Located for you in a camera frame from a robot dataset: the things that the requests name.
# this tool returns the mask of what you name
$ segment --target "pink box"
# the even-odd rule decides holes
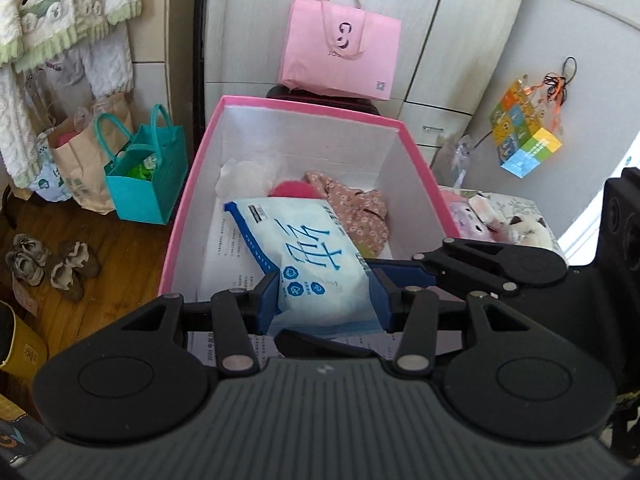
[[[390,230],[382,257],[407,260],[437,249],[445,237],[459,236],[401,121],[313,104],[224,96],[187,179],[159,294],[180,292],[185,301],[207,301],[220,290],[252,288],[259,281],[257,264],[247,258],[244,241],[236,238],[235,224],[225,217],[229,214],[222,212],[215,191],[220,168],[229,158],[243,160],[257,152],[279,153],[284,179],[300,179],[315,170],[348,186],[380,190]]]

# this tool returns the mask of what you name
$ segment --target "kraft paper bag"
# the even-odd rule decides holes
[[[111,110],[108,108],[103,110],[113,113],[127,130],[133,131],[129,105],[123,94],[114,94]],[[74,120],[68,118],[50,134],[49,144],[57,145],[60,136],[73,130]],[[104,125],[102,136],[113,153],[118,153],[127,142],[124,134],[111,123]],[[66,186],[79,205],[100,214],[107,214],[115,209],[104,180],[104,166],[110,160],[98,143],[93,121],[66,144],[59,148],[52,147],[51,154]]]
[[[329,0],[295,0],[280,83],[327,96],[387,100],[396,72],[400,21]]]

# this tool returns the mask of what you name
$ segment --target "white wardrobe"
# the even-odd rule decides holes
[[[265,96],[277,84],[292,1],[207,0],[207,121],[220,96]],[[430,161],[476,111],[521,0],[361,1],[366,10],[402,21],[391,99],[374,104],[406,123]]]

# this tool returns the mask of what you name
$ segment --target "pink plush toy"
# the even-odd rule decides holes
[[[289,196],[291,198],[321,198],[320,194],[308,182],[285,180],[271,190],[269,196]]]

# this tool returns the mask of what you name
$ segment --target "white wall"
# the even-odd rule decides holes
[[[472,156],[464,186],[534,200],[561,236],[596,196],[640,131],[640,31],[571,0],[523,0],[498,67],[467,133],[490,129],[489,115],[525,73],[540,81],[574,56],[578,73],[562,107],[564,146],[523,179],[498,165],[493,141]]]

